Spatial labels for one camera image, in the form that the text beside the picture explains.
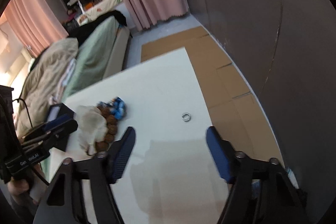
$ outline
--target metal ring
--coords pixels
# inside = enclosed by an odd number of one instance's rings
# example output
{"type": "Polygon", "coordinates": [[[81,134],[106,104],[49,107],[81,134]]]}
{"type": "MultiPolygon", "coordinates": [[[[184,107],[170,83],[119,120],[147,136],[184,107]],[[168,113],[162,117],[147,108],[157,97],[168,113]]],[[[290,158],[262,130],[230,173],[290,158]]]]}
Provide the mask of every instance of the metal ring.
{"type": "Polygon", "coordinates": [[[182,114],[182,119],[183,119],[183,121],[188,122],[188,121],[191,120],[191,115],[189,113],[187,113],[187,112],[183,113],[182,114]]]}

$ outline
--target beige blanket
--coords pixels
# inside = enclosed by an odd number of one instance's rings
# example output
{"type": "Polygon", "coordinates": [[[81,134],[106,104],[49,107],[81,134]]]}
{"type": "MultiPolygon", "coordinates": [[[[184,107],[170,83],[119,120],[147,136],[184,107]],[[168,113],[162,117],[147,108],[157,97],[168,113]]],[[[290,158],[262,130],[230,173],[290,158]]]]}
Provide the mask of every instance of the beige blanket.
{"type": "MultiPolygon", "coordinates": [[[[69,62],[76,57],[77,52],[78,41],[76,38],[65,38],[55,42],[45,51],[37,66],[28,75],[21,98],[27,103],[33,126],[44,122],[50,106],[48,99],[55,95],[59,79],[64,74],[69,62]]],[[[31,128],[22,101],[20,101],[15,126],[19,138],[31,128]]]]}

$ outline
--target table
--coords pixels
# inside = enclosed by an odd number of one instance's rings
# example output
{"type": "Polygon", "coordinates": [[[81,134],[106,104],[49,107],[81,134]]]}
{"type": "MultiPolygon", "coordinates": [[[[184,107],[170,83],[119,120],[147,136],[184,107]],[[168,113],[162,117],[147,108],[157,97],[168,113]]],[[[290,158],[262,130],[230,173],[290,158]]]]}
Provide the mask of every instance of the table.
{"type": "MultiPolygon", "coordinates": [[[[112,185],[125,223],[217,223],[228,190],[208,151],[205,131],[209,113],[185,48],[125,70],[66,100],[74,111],[119,96],[127,116],[118,125],[120,138],[128,126],[136,144],[122,179],[112,185]],[[182,114],[191,120],[184,122],[182,114]]],[[[67,152],[51,151],[50,177],[65,157],[87,158],[70,135],[67,152]]],[[[96,223],[88,182],[84,196],[89,221],[96,223]]]]}

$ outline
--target cable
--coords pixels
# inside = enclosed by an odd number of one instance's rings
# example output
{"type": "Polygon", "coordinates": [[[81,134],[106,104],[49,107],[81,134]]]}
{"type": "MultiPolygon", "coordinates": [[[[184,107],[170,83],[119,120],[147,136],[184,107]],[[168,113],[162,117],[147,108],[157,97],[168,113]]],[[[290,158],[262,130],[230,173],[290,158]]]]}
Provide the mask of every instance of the cable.
{"type": "Polygon", "coordinates": [[[6,105],[6,102],[5,100],[2,98],[1,94],[0,94],[0,105],[4,111],[4,114],[5,114],[5,121],[6,121],[6,124],[7,124],[7,128],[17,146],[17,148],[20,150],[21,152],[21,155],[22,157],[24,158],[24,160],[27,162],[28,166],[30,167],[30,169],[35,173],[35,175],[47,186],[49,186],[49,182],[47,182],[45,180],[45,178],[32,166],[32,164],[30,163],[29,159],[27,158],[27,155],[25,154],[25,152],[23,151],[18,139],[17,139],[17,136],[16,136],[16,133],[15,133],[15,128],[14,128],[14,124],[13,123],[10,123],[9,121],[11,120],[11,117],[9,115],[9,112],[8,112],[8,107],[6,105]]]}
{"type": "Polygon", "coordinates": [[[27,110],[27,114],[28,114],[28,118],[29,118],[29,122],[30,122],[30,126],[31,126],[31,128],[33,128],[33,124],[32,124],[32,121],[30,119],[30,115],[29,115],[29,111],[28,111],[28,106],[27,106],[25,100],[22,99],[22,98],[17,98],[17,99],[14,99],[12,102],[17,101],[19,103],[20,100],[23,101],[23,103],[25,104],[25,107],[26,107],[26,110],[27,110]]]}

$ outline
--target small white table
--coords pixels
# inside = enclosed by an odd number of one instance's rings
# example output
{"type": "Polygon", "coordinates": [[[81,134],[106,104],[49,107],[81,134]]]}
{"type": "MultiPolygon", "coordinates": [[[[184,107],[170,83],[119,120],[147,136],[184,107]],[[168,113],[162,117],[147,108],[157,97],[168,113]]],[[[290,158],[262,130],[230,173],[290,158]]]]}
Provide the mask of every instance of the small white table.
{"type": "MultiPolygon", "coordinates": [[[[69,97],[66,105],[96,105],[115,96],[127,104],[118,125],[120,138],[128,126],[136,143],[124,176],[112,185],[127,223],[217,223],[228,195],[205,141],[209,113],[185,48],[125,70],[69,97]],[[184,122],[182,114],[191,120],[184,122]]],[[[67,152],[53,148],[50,177],[68,156],[83,160],[77,132],[67,152]]],[[[96,223],[88,183],[84,184],[89,221],[96,223]]]]}

